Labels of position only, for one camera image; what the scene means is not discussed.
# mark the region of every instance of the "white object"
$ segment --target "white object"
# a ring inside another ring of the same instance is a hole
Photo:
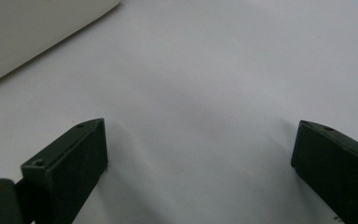
[[[0,1],[0,77],[95,21],[118,2]]]

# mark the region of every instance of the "white surface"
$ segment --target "white surface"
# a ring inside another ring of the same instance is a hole
[[[119,0],[0,0],[0,77],[100,18]]]
[[[358,1],[123,1],[0,82],[0,177],[99,117],[77,224],[336,223],[290,159],[301,119],[358,140]]]

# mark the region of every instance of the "screw hole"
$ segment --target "screw hole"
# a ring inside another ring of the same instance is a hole
[[[45,164],[45,161],[44,161],[44,160],[34,161],[34,165],[35,165],[35,166],[43,166],[44,164]]]

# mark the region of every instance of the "white table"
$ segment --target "white table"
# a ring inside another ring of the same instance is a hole
[[[301,119],[358,140],[358,1],[123,0],[0,81],[0,177],[101,117],[77,224],[337,223],[290,159]]]

